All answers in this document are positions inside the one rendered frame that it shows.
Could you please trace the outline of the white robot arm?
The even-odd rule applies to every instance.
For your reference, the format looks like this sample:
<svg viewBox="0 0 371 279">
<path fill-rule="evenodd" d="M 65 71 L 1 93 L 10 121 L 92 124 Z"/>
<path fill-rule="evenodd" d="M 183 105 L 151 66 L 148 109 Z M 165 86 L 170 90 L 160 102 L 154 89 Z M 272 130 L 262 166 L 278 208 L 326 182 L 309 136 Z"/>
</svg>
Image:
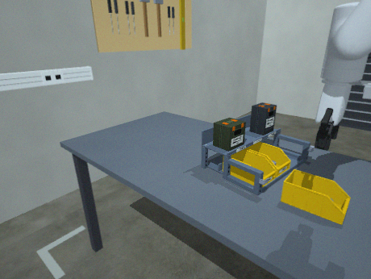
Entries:
<svg viewBox="0 0 371 279">
<path fill-rule="evenodd" d="M 363 98 L 371 99 L 371 81 L 359 81 L 370 53 L 371 0 L 337 6 L 332 16 L 321 78 L 364 85 Z"/>
</svg>

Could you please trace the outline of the olive green case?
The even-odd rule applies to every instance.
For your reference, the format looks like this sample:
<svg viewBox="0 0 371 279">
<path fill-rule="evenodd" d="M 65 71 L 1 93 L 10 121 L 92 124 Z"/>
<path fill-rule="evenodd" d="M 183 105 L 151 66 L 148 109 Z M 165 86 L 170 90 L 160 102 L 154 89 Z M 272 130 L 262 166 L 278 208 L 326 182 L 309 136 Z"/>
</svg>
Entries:
<svg viewBox="0 0 371 279">
<path fill-rule="evenodd" d="M 244 144 L 246 122 L 227 118 L 214 123 L 213 145 L 231 151 Z"/>
</svg>

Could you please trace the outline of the yellow open-front bin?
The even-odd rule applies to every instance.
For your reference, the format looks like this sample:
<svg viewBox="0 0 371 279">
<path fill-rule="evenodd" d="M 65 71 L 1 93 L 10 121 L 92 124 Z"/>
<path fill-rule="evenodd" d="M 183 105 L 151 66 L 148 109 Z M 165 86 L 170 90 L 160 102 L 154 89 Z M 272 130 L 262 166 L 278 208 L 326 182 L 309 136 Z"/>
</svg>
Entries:
<svg viewBox="0 0 371 279">
<path fill-rule="evenodd" d="M 281 202 L 340 225 L 349 201 L 350 197 L 335 181 L 296 169 L 284 180 L 281 194 Z"/>
<path fill-rule="evenodd" d="M 284 173 L 289 168 L 289 158 L 278 147 L 258 142 L 248 148 L 245 148 L 245 150 L 265 156 L 271 165 L 276 169 L 276 177 Z M 276 165 L 272 162 L 272 160 L 277 162 Z"/>
<path fill-rule="evenodd" d="M 271 165 L 271 163 L 265 156 L 243 149 L 231 155 L 231 158 L 241 163 L 252 166 L 255 169 L 263 171 L 264 172 L 263 180 L 269 178 L 268 183 L 274 179 L 275 168 Z M 231 165 L 230 175 L 237 177 L 242 181 L 246 181 L 251 185 L 254 185 L 255 175 L 245 172 L 242 169 L 238 169 L 235 166 Z M 262 187 L 265 185 L 262 185 Z"/>
</svg>

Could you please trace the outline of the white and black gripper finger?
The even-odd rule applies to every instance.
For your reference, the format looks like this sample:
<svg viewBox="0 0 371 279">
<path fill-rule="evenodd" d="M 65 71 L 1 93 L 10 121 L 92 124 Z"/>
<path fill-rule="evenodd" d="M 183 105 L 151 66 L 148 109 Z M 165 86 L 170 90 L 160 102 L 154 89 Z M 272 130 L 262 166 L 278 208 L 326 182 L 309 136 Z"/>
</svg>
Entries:
<svg viewBox="0 0 371 279">
<path fill-rule="evenodd" d="M 331 132 L 331 135 L 332 135 L 332 139 L 335 140 L 336 137 L 337 137 L 337 134 L 338 134 L 338 130 L 339 130 L 339 125 L 340 123 L 338 123 L 336 126 L 333 127 L 332 129 L 332 132 Z"/>
<path fill-rule="evenodd" d="M 331 143 L 331 132 L 333 129 L 334 121 L 329 123 L 330 117 L 332 115 L 333 109 L 327 108 L 325 115 L 322 118 L 322 121 L 319 126 L 319 130 L 315 140 L 315 148 L 328 151 Z M 329 129 L 330 127 L 330 129 Z"/>
</svg>

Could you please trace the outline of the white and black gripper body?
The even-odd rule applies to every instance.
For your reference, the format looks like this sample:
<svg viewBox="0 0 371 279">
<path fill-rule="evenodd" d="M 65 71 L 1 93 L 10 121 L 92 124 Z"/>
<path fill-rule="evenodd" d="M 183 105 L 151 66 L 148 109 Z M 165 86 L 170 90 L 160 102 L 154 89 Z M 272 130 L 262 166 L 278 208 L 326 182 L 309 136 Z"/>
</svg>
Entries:
<svg viewBox="0 0 371 279">
<path fill-rule="evenodd" d="M 325 79 L 322 80 L 322 83 L 325 83 L 325 85 L 319 101 L 315 122 L 319 123 L 325 115 L 327 108 L 332 108 L 333 112 L 329 122 L 334 121 L 333 126 L 336 126 L 344 116 L 352 85 L 325 81 Z"/>
</svg>

